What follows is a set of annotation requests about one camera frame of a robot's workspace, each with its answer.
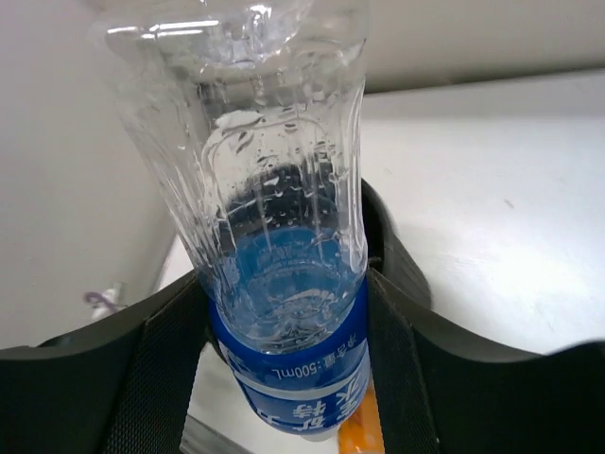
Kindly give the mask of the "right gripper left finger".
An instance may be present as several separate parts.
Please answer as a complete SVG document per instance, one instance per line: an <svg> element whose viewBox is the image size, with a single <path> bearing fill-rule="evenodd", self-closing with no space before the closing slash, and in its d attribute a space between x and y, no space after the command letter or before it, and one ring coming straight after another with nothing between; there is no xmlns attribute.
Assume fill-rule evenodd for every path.
<svg viewBox="0 0 605 454"><path fill-rule="evenodd" d="M2 350L2 452L179 452L208 323L190 272L99 322Z"/></svg>

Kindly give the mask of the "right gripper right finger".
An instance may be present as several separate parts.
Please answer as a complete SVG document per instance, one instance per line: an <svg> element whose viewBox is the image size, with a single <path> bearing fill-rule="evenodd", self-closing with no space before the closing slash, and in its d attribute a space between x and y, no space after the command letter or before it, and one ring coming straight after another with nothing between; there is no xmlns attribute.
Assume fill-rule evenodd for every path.
<svg viewBox="0 0 605 454"><path fill-rule="evenodd" d="M438 346L421 307L370 271L369 345L388 453L601 453L604 344L502 361Z"/></svg>

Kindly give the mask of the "clear bottle blue label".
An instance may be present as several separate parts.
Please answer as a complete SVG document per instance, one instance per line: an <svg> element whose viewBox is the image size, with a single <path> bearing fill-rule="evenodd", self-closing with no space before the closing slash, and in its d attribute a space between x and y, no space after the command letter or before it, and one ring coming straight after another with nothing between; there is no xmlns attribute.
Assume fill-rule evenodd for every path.
<svg viewBox="0 0 605 454"><path fill-rule="evenodd" d="M364 1L139 1L91 40L251 408L332 435L370 381Z"/></svg>

